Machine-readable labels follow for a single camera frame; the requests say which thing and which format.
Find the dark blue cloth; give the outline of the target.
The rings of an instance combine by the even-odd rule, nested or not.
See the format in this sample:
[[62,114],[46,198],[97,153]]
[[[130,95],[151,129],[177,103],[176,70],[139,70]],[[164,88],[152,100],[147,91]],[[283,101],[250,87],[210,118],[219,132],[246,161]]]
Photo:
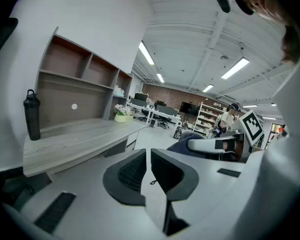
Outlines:
[[190,140],[195,140],[195,139],[203,139],[203,136],[192,131],[185,131],[180,135],[178,142],[174,143],[166,150],[183,154],[186,156],[206,158],[206,156],[208,155],[207,153],[191,151],[190,149],[188,149],[188,142]]

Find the white shelf rack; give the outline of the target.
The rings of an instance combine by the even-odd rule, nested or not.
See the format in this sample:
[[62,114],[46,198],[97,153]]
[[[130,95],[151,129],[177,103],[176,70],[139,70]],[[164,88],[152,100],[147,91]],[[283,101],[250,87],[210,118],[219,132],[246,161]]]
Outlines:
[[[204,137],[207,138],[215,138],[216,131],[215,131],[215,122],[219,115],[222,115],[227,108],[222,108],[221,104],[214,103],[213,106],[209,106],[204,104],[203,102],[199,106],[199,113],[196,117],[195,123],[192,127],[192,131],[198,134],[202,134]],[[227,130],[231,128],[228,127],[227,129],[223,129],[222,133],[225,133]]]

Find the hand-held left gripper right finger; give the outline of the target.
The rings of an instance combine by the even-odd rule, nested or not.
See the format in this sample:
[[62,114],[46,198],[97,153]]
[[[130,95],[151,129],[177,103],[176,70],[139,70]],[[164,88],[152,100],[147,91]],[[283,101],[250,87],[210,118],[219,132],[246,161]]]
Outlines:
[[239,178],[244,164],[153,148],[151,171],[166,196],[162,231],[174,235],[200,221]]

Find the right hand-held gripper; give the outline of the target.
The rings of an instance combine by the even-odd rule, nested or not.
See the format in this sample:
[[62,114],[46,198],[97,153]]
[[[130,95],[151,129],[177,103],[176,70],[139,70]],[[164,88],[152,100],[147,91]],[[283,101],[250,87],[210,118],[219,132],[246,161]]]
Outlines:
[[255,143],[263,134],[258,117],[250,110],[231,126],[223,128],[220,138],[191,139],[188,149],[198,153],[220,154],[222,161],[246,162],[251,153],[260,150]]

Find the black swivel chair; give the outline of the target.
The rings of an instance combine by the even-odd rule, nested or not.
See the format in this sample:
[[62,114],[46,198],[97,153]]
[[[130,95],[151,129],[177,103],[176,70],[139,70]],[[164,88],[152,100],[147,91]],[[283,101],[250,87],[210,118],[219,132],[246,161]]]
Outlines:
[[151,113],[149,113],[149,111],[145,109],[142,109],[141,113],[143,114],[143,116],[140,116],[139,120],[148,122],[150,120]]
[[172,119],[169,118],[169,117],[162,117],[162,116],[160,116],[159,119],[158,119],[158,121],[157,121],[157,126],[158,127],[161,126],[164,129],[169,128],[170,126],[169,126],[168,123],[171,122],[171,121],[172,121]]

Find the grey wooden shelf unit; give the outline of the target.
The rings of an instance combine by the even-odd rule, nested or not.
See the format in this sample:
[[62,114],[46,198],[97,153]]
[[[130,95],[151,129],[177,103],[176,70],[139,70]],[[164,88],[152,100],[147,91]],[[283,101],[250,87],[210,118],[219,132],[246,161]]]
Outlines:
[[[44,50],[35,91],[41,102],[40,127],[89,119],[113,120],[114,106],[125,105],[132,77],[55,30]],[[114,95],[115,85],[125,91]]]

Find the dark shaker water bottle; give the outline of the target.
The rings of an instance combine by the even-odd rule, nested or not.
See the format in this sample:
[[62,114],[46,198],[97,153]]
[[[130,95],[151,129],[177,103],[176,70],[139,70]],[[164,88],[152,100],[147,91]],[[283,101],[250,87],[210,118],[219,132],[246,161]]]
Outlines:
[[30,140],[37,141],[41,138],[40,132],[40,100],[33,89],[27,90],[23,101],[25,121]]

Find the black television screen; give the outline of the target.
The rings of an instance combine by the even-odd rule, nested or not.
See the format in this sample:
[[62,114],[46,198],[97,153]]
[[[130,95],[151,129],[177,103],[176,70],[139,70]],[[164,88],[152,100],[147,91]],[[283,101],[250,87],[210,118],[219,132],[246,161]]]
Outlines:
[[179,111],[192,116],[197,116],[199,114],[200,107],[189,102],[182,102]]

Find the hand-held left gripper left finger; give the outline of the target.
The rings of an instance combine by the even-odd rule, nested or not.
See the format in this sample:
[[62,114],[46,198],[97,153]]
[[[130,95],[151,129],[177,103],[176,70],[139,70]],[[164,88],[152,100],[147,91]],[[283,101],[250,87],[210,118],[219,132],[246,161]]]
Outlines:
[[53,201],[68,193],[74,199],[55,226],[55,237],[163,238],[141,194],[146,170],[145,149],[84,162],[57,176],[32,196],[21,212],[40,225]]

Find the potted pink flowers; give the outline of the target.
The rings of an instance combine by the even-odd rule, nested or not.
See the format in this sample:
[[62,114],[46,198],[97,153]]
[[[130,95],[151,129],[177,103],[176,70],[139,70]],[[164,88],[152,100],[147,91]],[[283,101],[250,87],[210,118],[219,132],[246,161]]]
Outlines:
[[128,110],[127,107],[122,104],[116,104],[113,108],[115,116],[114,120],[117,123],[125,123],[128,116]]

